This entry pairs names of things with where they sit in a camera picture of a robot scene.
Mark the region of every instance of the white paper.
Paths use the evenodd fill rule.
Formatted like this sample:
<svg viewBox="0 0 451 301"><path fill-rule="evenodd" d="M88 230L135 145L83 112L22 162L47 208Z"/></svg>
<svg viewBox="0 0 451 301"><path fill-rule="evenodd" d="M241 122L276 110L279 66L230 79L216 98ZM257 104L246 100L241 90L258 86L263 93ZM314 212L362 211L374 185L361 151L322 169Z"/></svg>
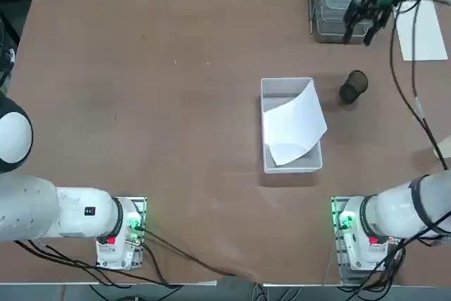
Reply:
<svg viewBox="0 0 451 301"><path fill-rule="evenodd" d="M264 112L264 142L278 166L306 154L326 131L313 80L292 101Z"/></svg>
<svg viewBox="0 0 451 301"><path fill-rule="evenodd" d="M415 4L416 0L404 1L401 11L407 10ZM434 2L422 0L419 4L418 18L416 19L415 34L415 60L447 60L445 43L438 23ZM415 9L399 14L397 19L397 35L400 40L402 58L412 60L412 27Z"/></svg>

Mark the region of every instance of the black cable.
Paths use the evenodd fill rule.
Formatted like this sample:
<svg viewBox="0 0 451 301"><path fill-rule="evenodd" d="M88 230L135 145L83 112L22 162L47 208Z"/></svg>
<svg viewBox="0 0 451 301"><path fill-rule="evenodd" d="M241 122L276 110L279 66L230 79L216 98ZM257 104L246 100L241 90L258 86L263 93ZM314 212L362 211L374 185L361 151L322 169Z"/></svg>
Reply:
<svg viewBox="0 0 451 301"><path fill-rule="evenodd" d="M410 103L407 101L404 92L402 91L399 82L397 81L397 76L395 74L395 67L394 67L394 62L393 62L393 45L394 45L394 41L395 41L395 31L396 31L396 25L397 25L397 19L399 18L399 14L400 14L400 10L401 10L401 6L399 5L397 7L396 10L396 14L395 14L395 20L393 23L393 28L392 28L392 32L391 32L391 36L390 36L390 70L392 73L392 78L393 78L393 82L395 83L395 86L397 88L397 91L399 92L402 101L405 103L406 107L410 110L410 112L412 113L412 115L415 117L415 119L418 121L418 123L420 124L420 126L424 129L424 131L426 132L426 135L428 136L429 141L431 142L435 152L437 153L438 158L440 159L440 162L442 164L442 167L444 170L447 170L447 164L443 158L443 155L441 153L440 148L437 145L437 142L431 132L431 129L428 126L428 123L426 121L426 119L422 116L420 118L420 116L418 115L417 112L415 112L415 110L412 108L412 106L410 105Z"/></svg>
<svg viewBox="0 0 451 301"><path fill-rule="evenodd" d="M160 297L157 301L163 301L163 300L167 299L167 298L170 297L172 294L178 292L178 291L179 291L180 289L182 289L182 288L183 288L182 285L179 286L179 287L177 287L177 288L176 288L175 290L173 290L172 292L169 292L168 294L164 295L163 297Z"/></svg>
<svg viewBox="0 0 451 301"><path fill-rule="evenodd" d="M166 281L166 279L163 277L163 274L161 273L160 267L158 265L158 262L156 261L156 257L154 255L154 253L152 252L152 250L150 249L150 247L148 245L146 245L145 243L142 243L141 246L146 250L147 253L149 253L150 257L152 258L152 261L154 263L155 266L155 270L156 270L156 275L158 275L160 281L162 283L164 283L164 285L168 288L177 288L177 286L172 286L168 283L168 281Z"/></svg>
<svg viewBox="0 0 451 301"><path fill-rule="evenodd" d="M259 299L259 296L264 296L265 297L265 301L268 301L268 296L266 296L265 291L263 290L263 287L261 287L260 283L257 284L258 289L260 289L261 293L259 295L257 295L257 300Z"/></svg>
<svg viewBox="0 0 451 301"><path fill-rule="evenodd" d="M163 300L167 299L168 297L170 297L172 294L178 292L178 291L179 291L180 289L182 289L182 288L183 288L183 286L180 285L180 286L178 286L175 290L172 290L172 291L169 292L168 294L166 294L166 295L160 297L159 299L156 299L155 301L163 301ZM136 297L138 298L138 301L147 301L144 297L139 296L139 295L137 295L137 296L124 296L124 297L121 297L121 298L117 299L116 301L126 301L126 300L132 300L132 301L135 301L135 298L136 298Z"/></svg>
<svg viewBox="0 0 451 301"><path fill-rule="evenodd" d="M415 66L416 66L416 59L415 59L415 43L416 43L416 21L418 19L418 13L420 9L421 0L418 0L418 5L415 8L414 13L414 20L412 23L412 92L414 93L414 98L418 97L418 92L416 90L416 81L415 81Z"/></svg>
<svg viewBox="0 0 451 301"><path fill-rule="evenodd" d="M421 0L417 1L418 4L416 5L415 8L415 14L414 14L414 19L413 19L413 23L412 23L412 92L414 94L414 98L416 100L416 102L419 103L419 98L418 98L418 91L416 89L416 73L415 73L415 68L416 68L416 58L415 58L415 44L416 44L416 21L418 19L418 13L419 13L419 9L420 9L420 3ZM440 159L440 162L442 164L443 169L446 171L448 170L447 164L445 159L443 158L442 152L440 150L440 148L437 145L437 141L435 140L431 129L429 128L429 125L426 121L426 118L424 116L422 116L422 121L423 121L423 125L424 125L424 130L426 131L426 134L428 135L429 140L431 141L433 148L435 150L435 152L437 153L438 158Z"/></svg>
<svg viewBox="0 0 451 301"><path fill-rule="evenodd" d="M144 231L145 233L147 233L147 234L151 235L152 237L156 238L157 240L161 241L163 244L169 246L170 248L172 248L173 250L175 250L179 254L183 255L184 257L187 257L188 259L196 262L197 264L200 264L204 268L206 268L206 269L208 269L208 270L210 270L210 271L212 271L214 273L220 274L222 276L235 276L235 274L228 273L226 271L222 271L220 269L217 269L217 268L214 268L214 267L210 266L209 264L206 264L205 262L199 260L198 258L192 256L191 254L186 253L185 251L181 250L180 248L177 248L175 245L172 245L171 243L169 243L168 241L164 240L163 238L161 238L157 234L155 234L155 233L153 233L153 232L151 232L151 231L149 231L149 230L147 230L145 228L135 227L135 229L137 231Z"/></svg>
<svg viewBox="0 0 451 301"><path fill-rule="evenodd" d="M43 254L41 254L41 253L29 248L27 245L24 245L23 243L21 243L21 241L14 241L14 243L19 245L20 247L22 247L24 250L26 250L30 254L33 254L34 256L39 257L41 259L45 259L47 261L54 262L54 263L57 263L57 264L62 264L64 266L68 266L68 267L80 268L80 265L78 265L78 264L72 264L72 263L69 263L67 261L63 261L62 259L54 259L52 257L48 257L46 255L43 255ZM129 278L136 278L137 280L146 281L146 282L150 282L150 283L155 283L157 285L164 285L161 282L152 280L150 278L145 278L143 276L129 274L129 273L126 273L124 271L119 271L119 270L116 270L116 269L110 269L110 268L100 267L100 266L90 266L89 264L84 266L84 268L100 270L100 271L110 271L110 272L113 272L113 273L116 273L116 274L119 274L119 275L122 275L122 276L127 276Z"/></svg>
<svg viewBox="0 0 451 301"><path fill-rule="evenodd" d="M107 297L103 296L101 293L99 293L94 287L92 287L91 285L88 285L89 288L92 289L92 291L94 293L96 293L103 301L111 301L110 299L108 299Z"/></svg>
<svg viewBox="0 0 451 301"><path fill-rule="evenodd" d="M427 232L429 232L431 230L432 227L439 225L440 223L442 223L444 220L448 219L451 216L451 211L449 211L448 213L446 213L444 216L442 216L441 218L439 218L436 222L431 224L431 227L427 226L424 230L422 230L421 232L417 233L416 235L414 235L412 238L408 239L408 240L401 240L400 243L398 243L398 245L396 246L396 248L389 253L383 260L381 260L379 263L377 263L377 265L373 268L373 270L368 274L368 276L364 279L364 281L362 283L360 283L360 285L355 289L355 291L346 299L346 301L350 301L354 296L356 296L365 286L365 283L367 283L369 281L369 279L377 272L377 269L383 264L385 263L387 260L392 259L393 257L395 257L396 253L399 250L404 249L406 246L408 246L408 244L410 244L411 242L418 240L421 236L423 236L424 234L426 234ZM393 284L393 278L394 276L392 276L390 278L390 283Z"/></svg>
<svg viewBox="0 0 451 301"><path fill-rule="evenodd" d="M52 251L55 252L57 255L54 255L54 254L52 254L52 253L49 253L49 252L46 252L46 251L42 250L41 248L39 248L38 246L36 246L36 244L35 244L33 241L31 241L31 240L29 240L28 243L30 243L31 246L32 246L36 251L38 251L39 253L41 253L41 254L43 254L43 255L46 255L46 256L48 256L48 257L53 257L54 259L64 259L64 260L66 260L67 262L71 262L71 263L74 263L74 264L79 264L79 267L78 267L78 268L80 268L80 269L82 269L83 271L85 271L86 273L88 273L90 276L92 276L93 278L95 278L95 279L96 279L100 284L102 284L102 285L105 285L105 286L108 286L108 287L116 287L116 288L119 288L119 289L128 289L128 288L131 288L131 285L118 285L118 284L114 283L114 282L113 282L113 281L112 281L112 280L111 280L111 279L110 279L103 271L100 271L100 270L98 270L97 268L96 268L96 269L93 269L93 270L95 270L97 273L101 274L101 275L105 278L105 280L107 280L107 281L109 282L109 284L108 284L108 283L105 283L104 281L100 280L97 276L95 276L92 272L90 272L87 268L85 268L86 266L89 266L89 264L87 264L86 262L83 262L83 261L81 261L81 260L74 260L74 259L71 259L71 258L65 256L64 254L62 254L61 252L59 252L58 250L54 249L54 248L53 248L52 246L50 246L50 245L46 245L45 247L48 248L48 249L50 249L50 250L52 250Z"/></svg>

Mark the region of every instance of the black cup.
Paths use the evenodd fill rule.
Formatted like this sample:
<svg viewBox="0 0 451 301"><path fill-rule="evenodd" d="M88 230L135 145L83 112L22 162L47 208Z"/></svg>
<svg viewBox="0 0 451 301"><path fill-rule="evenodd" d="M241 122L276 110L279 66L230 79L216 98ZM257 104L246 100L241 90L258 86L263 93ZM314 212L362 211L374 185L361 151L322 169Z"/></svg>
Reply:
<svg viewBox="0 0 451 301"><path fill-rule="evenodd" d="M343 104L352 104L368 88L368 79L361 70L352 71L346 82L340 87L340 98Z"/></svg>

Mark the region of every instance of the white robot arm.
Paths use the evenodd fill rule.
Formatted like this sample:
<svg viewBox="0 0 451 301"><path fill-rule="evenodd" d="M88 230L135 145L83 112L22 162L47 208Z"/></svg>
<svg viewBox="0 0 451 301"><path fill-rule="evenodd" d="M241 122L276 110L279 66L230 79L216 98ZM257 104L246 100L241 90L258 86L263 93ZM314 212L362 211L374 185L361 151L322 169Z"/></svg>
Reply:
<svg viewBox="0 0 451 301"><path fill-rule="evenodd" d="M28 157L33 129L27 114L0 92L0 242L38 238L96 238L97 264L142 265L144 217L125 197L95 188L56 188L12 172Z"/></svg>
<svg viewBox="0 0 451 301"><path fill-rule="evenodd" d="M451 171L424 176L378 195L351 197L339 216L350 265L370 271L388 254L388 237L409 239L427 228L425 238L451 234Z"/></svg>

